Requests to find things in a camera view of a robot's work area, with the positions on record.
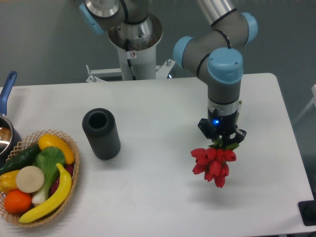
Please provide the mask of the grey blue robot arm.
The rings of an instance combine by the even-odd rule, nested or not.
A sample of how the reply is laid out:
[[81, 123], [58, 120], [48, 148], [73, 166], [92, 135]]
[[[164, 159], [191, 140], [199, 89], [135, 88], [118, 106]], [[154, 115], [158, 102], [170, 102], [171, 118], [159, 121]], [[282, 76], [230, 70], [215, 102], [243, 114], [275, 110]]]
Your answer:
[[[162, 37], [160, 21], [146, 0], [85, 0], [79, 10], [97, 34], [107, 32], [117, 48], [123, 80], [156, 78], [156, 45]], [[230, 0], [200, 0], [211, 27], [201, 39], [180, 38], [173, 60], [207, 85], [208, 117], [198, 126], [214, 145], [242, 142], [246, 132], [237, 126], [243, 57], [238, 51], [258, 33], [256, 19], [237, 11]]]

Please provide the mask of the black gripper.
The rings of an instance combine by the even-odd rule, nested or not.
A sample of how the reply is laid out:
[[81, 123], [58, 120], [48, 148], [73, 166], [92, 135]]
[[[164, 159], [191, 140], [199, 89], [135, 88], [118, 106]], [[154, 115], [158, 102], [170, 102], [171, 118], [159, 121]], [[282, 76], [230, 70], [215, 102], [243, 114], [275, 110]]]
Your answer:
[[198, 128], [213, 144], [218, 136], [224, 136], [224, 146], [241, 143], [247, 132], [239, 129], [237, 125], [237, 111], [227, 116], [220, 116], [208, 110], [208, 119], [202, 118], [198, 123]]

